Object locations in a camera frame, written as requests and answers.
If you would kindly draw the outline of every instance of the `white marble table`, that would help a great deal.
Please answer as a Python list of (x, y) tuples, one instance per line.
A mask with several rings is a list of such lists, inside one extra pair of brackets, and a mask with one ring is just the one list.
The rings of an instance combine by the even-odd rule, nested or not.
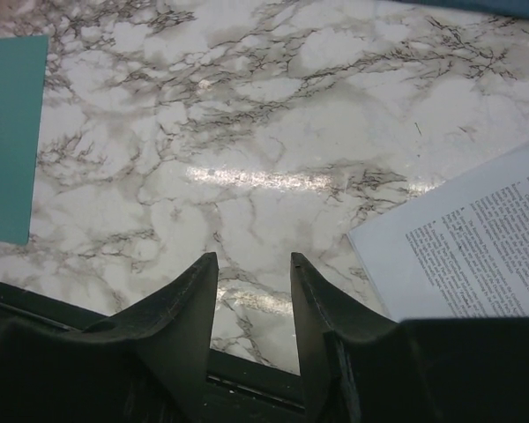
[(529, 139), (529, 22), (43, 3), (0, 2), (0, 36), (51, 37), (31, 240), (0, 244), (0, 280), (112, 314), (216, 251), (212, 346), (291, 372), (291, 251), (379, 311), (346, 232)]

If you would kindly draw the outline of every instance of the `marble surface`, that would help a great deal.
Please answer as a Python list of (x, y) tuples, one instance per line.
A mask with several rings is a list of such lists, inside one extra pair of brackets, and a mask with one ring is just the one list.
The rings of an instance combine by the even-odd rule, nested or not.
[(346, 232), (529, 139), (525, 21), (366, 0), (0, 2), (0, 36), (41, 33), (31, 240), (0, 244), (0, 280), (112, 314), (216, 251), (212, 346), (291, 372), (291, 251), (380, 311)]

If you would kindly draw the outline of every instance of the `teal sheet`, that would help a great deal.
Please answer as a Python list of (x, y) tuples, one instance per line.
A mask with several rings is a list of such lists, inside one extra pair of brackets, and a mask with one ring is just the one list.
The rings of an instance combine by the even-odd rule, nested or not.
[(48, 39), (0, 39), (0, 241), (26, 244)]

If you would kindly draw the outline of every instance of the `white paper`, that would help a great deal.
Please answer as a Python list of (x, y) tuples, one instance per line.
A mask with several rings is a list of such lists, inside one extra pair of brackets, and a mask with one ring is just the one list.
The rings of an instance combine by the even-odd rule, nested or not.
[(349, 238), (396, 321), (529, 315), (529, 143)]

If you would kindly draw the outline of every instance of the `dark blue fabric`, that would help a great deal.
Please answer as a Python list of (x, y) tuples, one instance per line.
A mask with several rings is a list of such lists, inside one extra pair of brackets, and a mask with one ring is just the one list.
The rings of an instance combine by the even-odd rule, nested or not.
[(396, 0), (401, 3), (452, 7), (466, 11), (484, 11), (529, 19), (529, 0)]

